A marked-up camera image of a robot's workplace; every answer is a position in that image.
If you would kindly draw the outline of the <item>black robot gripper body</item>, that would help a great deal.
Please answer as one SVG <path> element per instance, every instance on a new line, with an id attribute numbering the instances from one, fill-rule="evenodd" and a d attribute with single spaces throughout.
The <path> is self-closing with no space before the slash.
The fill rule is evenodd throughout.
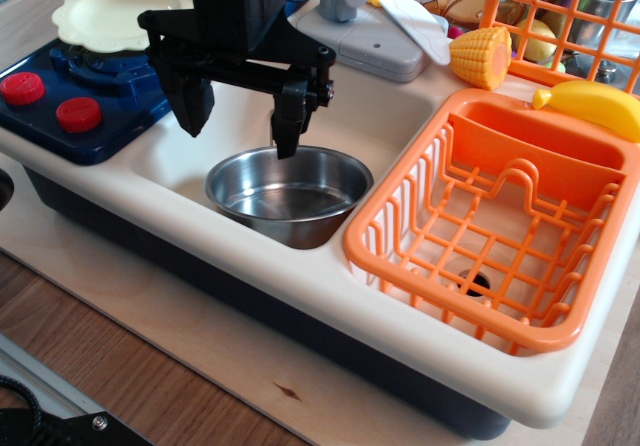
<path id="1" fill-rule="evenodd" d="M 148 10 L 149 62 L 190 68 L 209 81 L 274 95 L 286 81 L 308 82 L 309 108 L 333 97 L 329 69 L 335 52 L 296 30 L 285 14 L 287 0 L 192 0 L 191 9 Z"/>

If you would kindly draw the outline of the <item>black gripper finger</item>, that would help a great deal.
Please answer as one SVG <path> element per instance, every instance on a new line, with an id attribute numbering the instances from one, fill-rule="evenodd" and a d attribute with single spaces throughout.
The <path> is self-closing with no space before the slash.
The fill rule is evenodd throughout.
<path id="1" fill-rule="evenodd" d="M 278 159 L 295 155 L 300 136 L 308 127 L 312 110 L 307 96 L 308 82 L 304 79 L 286 81 L 282 90 L 273 95 L 271 133 Z"/>
<path id="2" fill-rule="evenodd" d="M 210 81 L 190 68 L 157 60 L 161 88 L 180 127 L 191 137 L 204 128 L 215 104 Z"/>

